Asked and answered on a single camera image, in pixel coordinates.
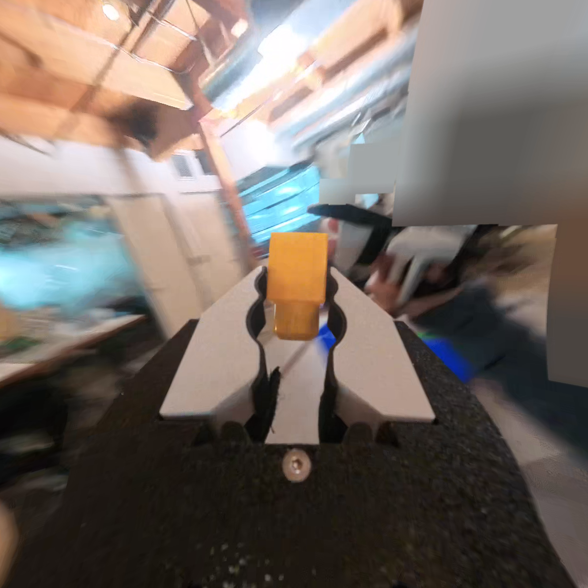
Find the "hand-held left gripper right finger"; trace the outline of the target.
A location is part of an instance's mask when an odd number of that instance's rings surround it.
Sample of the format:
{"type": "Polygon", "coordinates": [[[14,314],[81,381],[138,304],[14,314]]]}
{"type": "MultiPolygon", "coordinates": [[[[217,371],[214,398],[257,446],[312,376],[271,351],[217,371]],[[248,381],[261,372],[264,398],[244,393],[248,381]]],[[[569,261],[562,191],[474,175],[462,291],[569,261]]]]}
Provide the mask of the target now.
{"type": "Polygon", "coordinates": [[[374,437],[386,423],[433,424],[436,415],[394,319],[340,271],[327,275],[327,327],[334,343],[322,393],[322,436],[356,423],[374,437]]]}

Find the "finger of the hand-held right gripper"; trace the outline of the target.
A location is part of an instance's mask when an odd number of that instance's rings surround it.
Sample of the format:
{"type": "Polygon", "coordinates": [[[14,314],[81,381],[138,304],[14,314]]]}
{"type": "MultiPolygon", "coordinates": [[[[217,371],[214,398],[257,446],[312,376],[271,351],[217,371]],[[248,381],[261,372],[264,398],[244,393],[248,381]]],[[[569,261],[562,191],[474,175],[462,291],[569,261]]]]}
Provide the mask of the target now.
{"type": "Polygon", "coordinates": [[[336,241],[331,264],[345,276],[366,276],[396,234],[392,215],[380,206],[315,203],[307,207],[307,212],[337,221],[337,229],[331,231],[336,241]]]}
{"type": "Polygon", "coordinates": [[[394,236],[385,253],[400,264],[452,261],[476,225],[408,226],[394,236]]]}

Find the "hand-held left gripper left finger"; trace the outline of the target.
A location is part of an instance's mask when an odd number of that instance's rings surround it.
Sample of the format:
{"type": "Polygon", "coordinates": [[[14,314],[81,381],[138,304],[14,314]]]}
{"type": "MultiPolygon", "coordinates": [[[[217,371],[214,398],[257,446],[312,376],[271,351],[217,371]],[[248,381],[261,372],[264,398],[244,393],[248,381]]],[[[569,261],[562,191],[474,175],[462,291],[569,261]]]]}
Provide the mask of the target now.
{"type": "Polygon", "coordinates": [[[269,373],[259,341],[267,283],[260,266],[202,314],[159,408],[162,419],[203,420],[214,431],[237,422],[250,437],[268,436],[280,374],[269,373]]]}

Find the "orange block with black knob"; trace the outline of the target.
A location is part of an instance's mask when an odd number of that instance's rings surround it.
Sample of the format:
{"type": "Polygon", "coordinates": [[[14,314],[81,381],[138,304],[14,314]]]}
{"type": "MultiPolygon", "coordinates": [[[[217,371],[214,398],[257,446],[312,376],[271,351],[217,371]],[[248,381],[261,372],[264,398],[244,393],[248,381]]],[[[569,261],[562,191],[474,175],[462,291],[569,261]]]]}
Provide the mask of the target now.
{"type": "Polygon", "coordinates": [[[275,306],[274,332],[285,341],[310,341],[319,332],[326,300],[328,236],[322,232],[271,234],[266,298],[275,306]]]}

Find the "blue bin with white label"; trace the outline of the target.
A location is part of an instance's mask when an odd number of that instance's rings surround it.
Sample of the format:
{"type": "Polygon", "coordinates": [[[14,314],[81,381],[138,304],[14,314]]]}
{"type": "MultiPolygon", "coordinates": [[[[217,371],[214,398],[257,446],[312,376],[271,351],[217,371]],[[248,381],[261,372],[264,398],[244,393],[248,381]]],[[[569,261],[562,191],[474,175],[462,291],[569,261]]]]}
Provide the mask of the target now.
{"type": "MultiPolygon", "coordinates": [[[[419,331],[415,333],[461,382],[469,383],[474,378],[473,367],[459,355],[447,339],[419,331]]],[[[335,337],[326,323],[319,328],[316,340],[325,355],[328,355],[329,350],[335,343],[335,337]]]]}

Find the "person's right hand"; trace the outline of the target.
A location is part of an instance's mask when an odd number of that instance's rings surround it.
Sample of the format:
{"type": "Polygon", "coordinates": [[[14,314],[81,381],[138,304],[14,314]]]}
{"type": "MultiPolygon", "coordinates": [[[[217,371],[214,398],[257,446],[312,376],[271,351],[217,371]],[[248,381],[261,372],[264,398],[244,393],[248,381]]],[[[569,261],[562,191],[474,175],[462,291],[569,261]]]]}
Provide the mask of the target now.
{"type": "Polygon", "coordinates": [[[395,261],[394,254],[380,254],[371,265],[371,275],[364,291],[379,308],[397,318],[401,315],[403,306],[399,303],[401,287],[388,281],[395,261]]]}

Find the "large paned window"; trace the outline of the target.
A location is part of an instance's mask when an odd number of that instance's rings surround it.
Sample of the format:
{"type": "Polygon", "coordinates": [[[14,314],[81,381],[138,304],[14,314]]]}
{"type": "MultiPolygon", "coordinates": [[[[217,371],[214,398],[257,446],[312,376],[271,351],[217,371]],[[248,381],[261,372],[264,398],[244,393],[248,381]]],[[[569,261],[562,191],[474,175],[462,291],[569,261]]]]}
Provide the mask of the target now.
{"type": "Polygon", "coordinates": [[[308,213],[319,202],[319,169],[307,162],[288,168],[267,166],[238,181],[243,213],[256,245],[272,233],[313,232],[320,217],[308,213]]]}

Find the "white door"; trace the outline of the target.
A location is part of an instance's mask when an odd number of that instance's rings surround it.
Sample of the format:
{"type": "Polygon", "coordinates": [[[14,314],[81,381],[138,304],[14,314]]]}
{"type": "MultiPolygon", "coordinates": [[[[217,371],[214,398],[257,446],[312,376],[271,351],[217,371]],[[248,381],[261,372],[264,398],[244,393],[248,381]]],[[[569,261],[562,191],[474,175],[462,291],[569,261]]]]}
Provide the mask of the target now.
{"type": "Polygon", "coordinates": [[[198,255],[205,257],[213,276],[234,284],[249,271],[245,241],[233,213],[218,191],[180,194],[180,215],[193,230],[198,255]]]}
{"type": "Polygon", "coordinates": [[[142,277],[166,337],[202,313],[202,300],[159,194],[108,196],[106,202],[142,277]]]}

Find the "grey desk with wood edge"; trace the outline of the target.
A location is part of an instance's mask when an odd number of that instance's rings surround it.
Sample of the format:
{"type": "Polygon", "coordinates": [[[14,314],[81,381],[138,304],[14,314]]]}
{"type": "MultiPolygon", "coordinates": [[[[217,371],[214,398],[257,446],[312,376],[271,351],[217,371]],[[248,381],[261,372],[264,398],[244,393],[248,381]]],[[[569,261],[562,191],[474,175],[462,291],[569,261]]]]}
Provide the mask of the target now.
{"type": "Polygon", "coordinates": [[[121,315],[87,329],[64,334],[1,359],[1,388],[47,375],[79,353],[146,322],[146,315],[121,315]]]}

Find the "glass room window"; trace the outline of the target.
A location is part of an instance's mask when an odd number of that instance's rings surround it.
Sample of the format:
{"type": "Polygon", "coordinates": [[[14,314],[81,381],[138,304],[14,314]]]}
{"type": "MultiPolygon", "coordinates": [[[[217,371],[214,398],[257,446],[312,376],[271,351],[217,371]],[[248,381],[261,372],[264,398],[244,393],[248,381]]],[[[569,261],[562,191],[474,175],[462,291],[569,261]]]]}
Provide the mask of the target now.
{"type": "Polygon", "coordinates": [[[1,199],[1,302],[16,312],[51,307],[67,318],[147,305],[114,213],[95,195],[1,199]]]}

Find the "wooden support post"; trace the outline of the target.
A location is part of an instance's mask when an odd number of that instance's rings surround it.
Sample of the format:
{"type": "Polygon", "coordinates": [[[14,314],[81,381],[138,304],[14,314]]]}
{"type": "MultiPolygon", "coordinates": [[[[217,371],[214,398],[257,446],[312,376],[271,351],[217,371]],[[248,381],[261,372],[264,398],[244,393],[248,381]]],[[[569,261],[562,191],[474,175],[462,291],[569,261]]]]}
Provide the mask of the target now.
{"type": "Polygon", "coordinates": [[[202,118],[198,124],[199,134],[202,137],[204,149],[210,160],[211,167],[218,177],[224,194],[224,200],[231,211],[233,222],[239,233],[239,238],[243,243],[243,246],[248,248],[251,245],[251,233],[243,212],[239,191],[233,177],[229,159],[221,145],[220,137],[217,134],[213,121],[202,118]]]}

